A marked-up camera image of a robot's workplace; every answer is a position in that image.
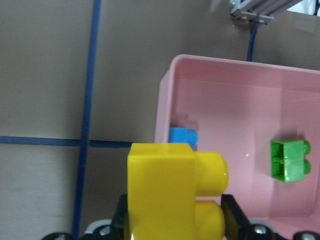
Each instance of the yellow block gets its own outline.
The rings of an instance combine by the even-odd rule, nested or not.
[[[220,154],[194,152],[188,144],[134,143],[127,170],[131,239],[222,238],[225,229],[220,207],[211,202],[196,211],[197,193],[218,196],[227,187],[228,168]],[[196,213],[205,219],[203,225]],[[198,228],[208,234],[197,233]]]

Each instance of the screw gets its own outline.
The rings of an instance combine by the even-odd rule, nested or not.
[[[266,227],[262,226],[262,225],[255,226],[253,230],[257,234],[266,234],[267,233]]]
[[[315,236],[313,236],[310,233],[304,233],[302,234],[302,240],[316,240]]]
[[[104,228],[102,228],[99,232],[99,234],[101,236],[105,236],[108,235],[111,232],[110,227],[109,226],[105,226]]]

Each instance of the green lego brick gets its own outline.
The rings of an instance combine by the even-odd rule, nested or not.
[[[305,159],[311,147],[306,140],[273,140],[271,148],[271,176],[282,182],[294,182],[304,179],[311,171],[310,163]]]

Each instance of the pink bin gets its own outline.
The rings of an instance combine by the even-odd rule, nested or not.
[[[249,219],[271,223],[285,238],[320,231],[320,71],[179,55],[160,83],[156,143],[168,142],[169,127],[197,130],[197,151],[224,156],[225,193]],[[277,139],[310,142],[304,180],[271,178]]]

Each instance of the blue tape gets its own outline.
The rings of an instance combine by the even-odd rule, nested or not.
[[[23,145],[79,147],[80,140],[59,139],[59,138],[40,138],[40,137],[22,137],[22,136],[0,136],[0,144],[23,144]]]
[[[256,39],[256,34],[258,31],[258,24],[259,23],[255,23],[253,26],[253,30],[250,36],[250,43],[249,43],[249,47],[248,47],[248,53],[246,56],[246,60],[247,62],[252,62],[253,60],[253,54],[254,54],[254,46],[255,46],[255,39]]]
[[[93,148],[108,148],[108,149],[129,149],[132,142],[130,141],[100,141],[90,140],[90,147]]]
[[[86,173],[86,158],[87,158],[88,146],[89,146],[89,128],[90,128],[91,105],[92,105],[92,95],[93,95],[94,76],[95,76],[100,8],[101,8],[101,0],[94,0],[92,23],[91,23],[91,34],[90,34],[90,46],[89,46],[89,54],[88,54],[88,65],[87,65],[87,72],[86,72],[85,96],[84,96],[83,117],[82,117],[82,133],[81,133],[81,140],[80,140],[80,155],[79,155],[79,163],[78,163],[78,174],[77,174],[77,181],[76,181],[73,221],[72,221],[72,235],[75,238],[75,240],[78,240],[79,238],[81,208],[82,208],[85,173]]]
[[[80,140],[24,136],[0,136],[0,144],[79,147]],[[89,140],[89,146],[92,148],[127,149],[131,148],[131,145],[131,141]]]

